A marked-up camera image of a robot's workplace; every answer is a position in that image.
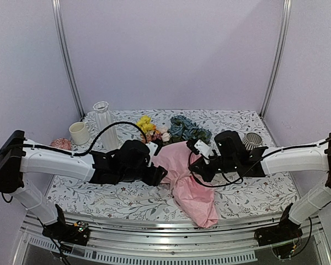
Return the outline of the cream printed ribbon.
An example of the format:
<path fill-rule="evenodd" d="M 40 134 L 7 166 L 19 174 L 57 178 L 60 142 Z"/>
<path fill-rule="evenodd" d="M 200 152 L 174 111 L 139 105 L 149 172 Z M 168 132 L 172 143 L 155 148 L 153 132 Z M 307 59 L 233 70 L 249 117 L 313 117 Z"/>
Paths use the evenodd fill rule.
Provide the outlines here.
<path fill-rule="evenodd" d="M 168 184 L 141 181 L 105 185 L 95 192 L 90 208 L 98 217 L 141 221 L 183 221 L 188 216 L 175 202 Z"/>

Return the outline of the pink flower bouquet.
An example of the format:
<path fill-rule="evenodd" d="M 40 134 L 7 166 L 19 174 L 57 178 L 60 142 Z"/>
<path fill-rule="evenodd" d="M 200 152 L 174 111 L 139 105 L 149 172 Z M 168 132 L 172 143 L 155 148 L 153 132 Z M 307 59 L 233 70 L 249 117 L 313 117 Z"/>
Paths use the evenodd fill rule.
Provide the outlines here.
<path fill-rule="evenodd" d="M 191 155 L 186 142 L 201 140 L 208 144 L 212 133 L 182 115 L 173 116 L 170 123 L 170 129 L 158 128 L 151 123 L 149 116 L 144 115 L 136 125 L 146 134 L 148 141 L 163 141 L 165 147 L 152 158 L 155 166 L 168 171 L 161 183 L 169 185 L 174 201 L 197 226 L 208 228 L 218 222 L 214 190 L 198 184 L 191 175 L 189 164 L 201 156 Z"/>

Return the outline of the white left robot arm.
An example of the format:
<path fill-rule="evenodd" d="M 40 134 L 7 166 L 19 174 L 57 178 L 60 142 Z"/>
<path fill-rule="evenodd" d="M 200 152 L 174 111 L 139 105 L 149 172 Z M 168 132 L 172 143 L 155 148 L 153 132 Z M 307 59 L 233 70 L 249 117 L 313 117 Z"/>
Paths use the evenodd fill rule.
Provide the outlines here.
<path fill-rule="evenodd" d="M 58 239 L 65 240 L 71 235 L 71 228 L 64 222 L 61 211 L 48 202 L 24 174 L 68 176 L 91 184 L 142 181 L 148 186 L 157 186 L 167 175 L 166 169 L 152 162 L 159 150 L 152 142 L 127 140 L 109 152 L 75 153 L 38 144 L 17 130 L 0 149 L 0 193 L 17 199 L 44 225 L 49 225 Z"/>

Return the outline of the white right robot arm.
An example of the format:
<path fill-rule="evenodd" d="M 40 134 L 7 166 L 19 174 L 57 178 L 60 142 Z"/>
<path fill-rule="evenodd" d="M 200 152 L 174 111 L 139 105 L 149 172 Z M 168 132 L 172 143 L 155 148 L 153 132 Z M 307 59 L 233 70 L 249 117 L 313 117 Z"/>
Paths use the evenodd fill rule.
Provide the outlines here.
<path fill-rule="evenodd" d="M 208 187 L 216 174 L 236 172 L 238 178 L 264 178 L 282 172 L 317 171 L 327 175 L 301 199 L 288 206 L 274 229 L 274 236 L 287 240 L 296 227 L 331 202 L 331 133 L 325 139 L 310 144 L 286 147 L 256 147 L 251 151 L 235 131 L 216 135 L 216 150 L 201 140 L 189 140 L 186 145 L 191 155 L 200 155 L 188 169 L 195 181 Z"/>

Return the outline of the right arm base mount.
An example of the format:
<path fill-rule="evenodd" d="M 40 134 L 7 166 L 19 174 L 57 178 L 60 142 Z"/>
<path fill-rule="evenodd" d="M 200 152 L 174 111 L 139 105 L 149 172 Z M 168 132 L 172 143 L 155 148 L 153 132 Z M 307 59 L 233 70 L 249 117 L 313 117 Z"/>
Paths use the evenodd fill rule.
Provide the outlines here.
<path fill-rule="evenodd" d="M 303 232 L 300 225 L 289 219 L 289 211 L 293 204 L 288 205 L 277 225 L 261 227 L 254 232 L 254 238 L 259 246 L 272 245 L 301 237 Z"/>

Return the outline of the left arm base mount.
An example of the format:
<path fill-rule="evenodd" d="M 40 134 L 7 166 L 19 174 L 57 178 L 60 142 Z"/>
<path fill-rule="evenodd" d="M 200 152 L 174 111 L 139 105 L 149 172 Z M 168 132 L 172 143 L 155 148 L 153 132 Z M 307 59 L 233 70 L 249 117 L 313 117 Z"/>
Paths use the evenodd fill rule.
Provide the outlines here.
<path fill-rule="evenodd" d="M 86 222 L 77 221 L 68 224 L 65 221 L 63 210 L 57 204 L 57 221 L 51 225 L 43 225 L 42 235 L 59 242 L 86 246 L 89 241 L 90 229 Z"/>

